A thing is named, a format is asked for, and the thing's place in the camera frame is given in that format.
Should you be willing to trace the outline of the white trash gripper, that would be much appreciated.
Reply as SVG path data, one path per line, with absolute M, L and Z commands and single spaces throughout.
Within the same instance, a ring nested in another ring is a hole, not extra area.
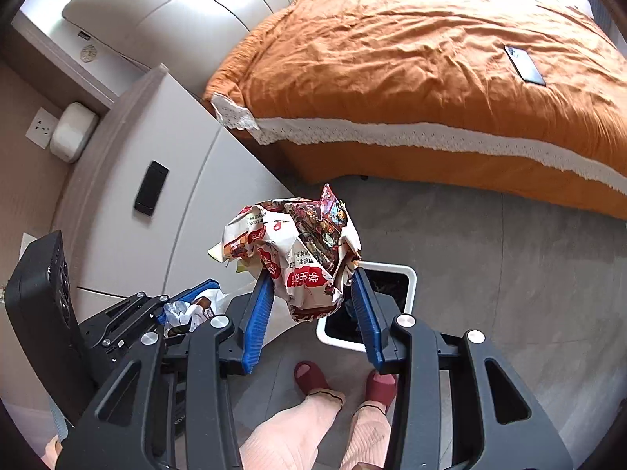
M 194 332 L 198 326 L 223 314 L 226 305 L 227 294 L 220 289 L 207 289 L 194 296 L 192 301 L 169 301 L 164 305 L 160 317 L 164 336 L 174 337 Z

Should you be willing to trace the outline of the red white snack wrapper pile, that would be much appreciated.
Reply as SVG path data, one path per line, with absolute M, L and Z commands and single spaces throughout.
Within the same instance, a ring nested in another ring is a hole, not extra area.
M 313 322 L 339 310 L 361 259 L 348 208 L 329 184 L 319 199 L 270 199 L 246 206 L 208 254 L 258 277 L 268 272 L 274 295 L 292 319 Z

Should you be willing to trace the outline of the white square trash bin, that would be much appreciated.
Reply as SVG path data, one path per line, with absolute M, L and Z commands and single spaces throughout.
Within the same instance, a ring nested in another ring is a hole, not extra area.
M 341 308 L 319 319 L 315 334 L 327 346 L 366 353 L 360 320 L 367 329 L 376 324 L 385 343 L 393 318 L 413 311 L 418 276 L 408 265 L 359 261 L 357 268 L 357 286 L 345 286 Z

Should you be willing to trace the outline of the red right slipper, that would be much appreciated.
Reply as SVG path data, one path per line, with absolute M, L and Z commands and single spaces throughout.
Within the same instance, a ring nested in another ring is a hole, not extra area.
M 397 377 L 393 374 L 378 374 L 373 369 L 367 377 L 364 401 L 373 403 L 385 414 L 397 396 Z

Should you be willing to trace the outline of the red slipper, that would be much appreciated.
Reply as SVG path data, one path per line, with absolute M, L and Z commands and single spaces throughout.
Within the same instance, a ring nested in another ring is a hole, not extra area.
M 373 369 L 367 377 L 364 401 L 373 403 L 385 414 L 397 396 L 397 377 L 393 374 L 378 374 Z
M 339 400 L 341 404 L 345 401 L 342 392 L 337 392 L 330 387 L 325 374 L 314 362 L 298 362 L 293 369 L 293 380 L 304 396 L 322 394 Z

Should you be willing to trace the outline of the right leg pink trousers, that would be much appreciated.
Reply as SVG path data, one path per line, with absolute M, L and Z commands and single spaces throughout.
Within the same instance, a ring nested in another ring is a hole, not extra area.
M 364 401 L 353 415 L 348 445 L 340 469 L 382 469 L 386 461 L 391 425 L 384 404 Z

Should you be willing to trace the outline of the leg pink trousers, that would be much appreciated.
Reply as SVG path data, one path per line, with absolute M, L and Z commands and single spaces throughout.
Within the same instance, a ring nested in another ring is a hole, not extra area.
M 391 425 L 384 404 L 364 401 L 353 415 L 348 445 L 340 469 L 382 469 L 386 461 Z
M 263 422 L 240 447 L 243 468 L 311 469 L 344 400 L 342 392 L 318 388 Z

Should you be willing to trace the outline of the left leg pink trousers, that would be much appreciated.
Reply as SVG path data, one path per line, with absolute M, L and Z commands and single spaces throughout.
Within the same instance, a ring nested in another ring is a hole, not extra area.
M 240 447 L 243 468 L 311 469 L 344 400 L 342 392 L 318 388 L 263 422 Z

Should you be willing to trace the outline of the white drawer cabinet desk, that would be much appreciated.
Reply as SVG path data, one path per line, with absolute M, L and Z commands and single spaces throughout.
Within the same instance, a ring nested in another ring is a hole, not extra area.
M 206 279 L 250 290 L 250 273 L 209 250 L 242 208 L 289 194 L 165 66 L 150 70 L 97 126 L 56 210 L 76 318 Z

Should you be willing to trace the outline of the red left slipper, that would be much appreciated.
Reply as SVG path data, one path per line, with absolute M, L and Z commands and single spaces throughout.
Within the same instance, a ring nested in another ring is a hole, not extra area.
M 337 392 L 330 387 L 325 374 L 314 362 L 298 362 L 293 369 L 293 380 L 304 396 L 322 394 L 339 400 L 341 404 L 345 401 L 342 392 Z

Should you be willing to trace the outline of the white tissue box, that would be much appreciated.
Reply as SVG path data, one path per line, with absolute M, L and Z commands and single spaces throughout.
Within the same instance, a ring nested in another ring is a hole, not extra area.
M 83 104 L 69 104 L 52 133 L 50 152 L 64 163 L 75 163 L 91 139 L 98 122 L 98 115 Z

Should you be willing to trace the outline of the beige padded headboard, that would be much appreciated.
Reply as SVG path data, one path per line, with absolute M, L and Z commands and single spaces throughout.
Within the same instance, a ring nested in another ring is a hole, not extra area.
M 292 1 L 71 0 L 63 16 L 137 65 L 165 65 L 200 97 L 230 51 Z

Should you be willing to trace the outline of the bed with orange cover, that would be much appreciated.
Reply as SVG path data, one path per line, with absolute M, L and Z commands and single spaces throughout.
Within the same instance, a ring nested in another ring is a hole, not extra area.
M 202 101 L 312 183 L 430 181 L 626 215 L 625 56 L 569 0 L 295 0 Z

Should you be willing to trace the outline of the black phone on bed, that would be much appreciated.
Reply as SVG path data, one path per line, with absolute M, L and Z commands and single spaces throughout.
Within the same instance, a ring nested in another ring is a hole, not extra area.
M 525 50 L 513 46 L 504 46 L 504 51 L 515 67 L 515 71 L 518 72 L 518 76 L 525 83 L 538 86 L 546 85 L 542 74 Z

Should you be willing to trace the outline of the white wall socket far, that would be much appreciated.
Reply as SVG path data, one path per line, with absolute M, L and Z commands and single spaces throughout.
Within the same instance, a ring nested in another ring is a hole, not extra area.
M 36 112 L 25 137 L 27 137 L 35 145 L 39 146 L 43 150 L 48 148 L 54 130 L 58 124 L 58 119 L 48 112 L 45 108 L 41 107 Z

